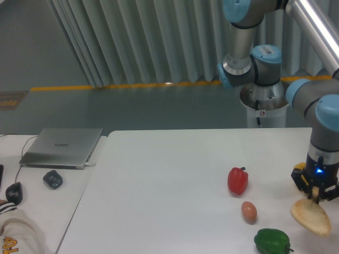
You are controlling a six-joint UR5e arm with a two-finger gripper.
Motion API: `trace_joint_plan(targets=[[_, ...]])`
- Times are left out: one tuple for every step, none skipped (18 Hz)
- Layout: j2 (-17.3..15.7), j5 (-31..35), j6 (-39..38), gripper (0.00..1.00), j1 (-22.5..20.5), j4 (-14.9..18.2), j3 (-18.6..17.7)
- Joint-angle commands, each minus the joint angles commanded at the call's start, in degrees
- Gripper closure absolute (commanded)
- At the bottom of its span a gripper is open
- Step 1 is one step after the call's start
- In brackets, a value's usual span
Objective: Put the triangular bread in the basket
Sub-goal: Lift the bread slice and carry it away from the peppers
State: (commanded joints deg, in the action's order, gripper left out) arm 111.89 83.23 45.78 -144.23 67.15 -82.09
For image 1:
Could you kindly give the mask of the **white sleeved forearm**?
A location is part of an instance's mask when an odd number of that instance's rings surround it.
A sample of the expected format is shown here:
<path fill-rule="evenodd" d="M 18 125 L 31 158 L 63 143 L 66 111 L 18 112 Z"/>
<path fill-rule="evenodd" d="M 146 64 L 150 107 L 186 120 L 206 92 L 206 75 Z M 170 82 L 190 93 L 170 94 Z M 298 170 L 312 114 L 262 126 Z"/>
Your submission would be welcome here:
<path fill-rule="evenodd" d="M 1 253 L 45 253 L 39 227 L 6 200 L 1 200 Z"/>

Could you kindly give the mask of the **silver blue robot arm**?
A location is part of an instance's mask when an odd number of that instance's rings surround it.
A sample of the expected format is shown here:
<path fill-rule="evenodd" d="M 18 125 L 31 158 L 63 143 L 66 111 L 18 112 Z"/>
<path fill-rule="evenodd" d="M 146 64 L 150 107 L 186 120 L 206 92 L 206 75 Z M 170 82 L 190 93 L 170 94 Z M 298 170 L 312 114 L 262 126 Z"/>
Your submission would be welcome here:
<path fill-rule="evenodd" d="M 330 74 L 329 79 L 300 78 L 282 95 L 311 126 L 306 164 L 292 171 L 297 188 L 316 202 L 338 197 L 338 32 L 315 1 L 223 1 L 230 23 L 230 45 L 218 65 L 225 87 L 253 84 L 265 89 L 280 83 L 281 55 L 273 46 L 252 47 L 265 15 L 284 10 L 305 33 Z"/>

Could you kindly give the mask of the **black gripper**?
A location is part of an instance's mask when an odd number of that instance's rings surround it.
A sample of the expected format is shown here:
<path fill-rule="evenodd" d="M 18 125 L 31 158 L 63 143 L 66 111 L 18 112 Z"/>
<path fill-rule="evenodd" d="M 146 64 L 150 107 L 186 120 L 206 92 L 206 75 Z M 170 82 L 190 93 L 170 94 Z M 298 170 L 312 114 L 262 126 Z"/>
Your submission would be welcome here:
<path fill-rule="evenodd" d="M 331 201 L 338 197 L 338 163 L 325 164 L 325 159 L 316 161 L 307 156 L 305 168 L 294 168 L 291 177 L 296 187 L 307 195 L 308 199 L 315 199 L 313 188 L 319 187 L 316 203 L 322 200 Z"/>

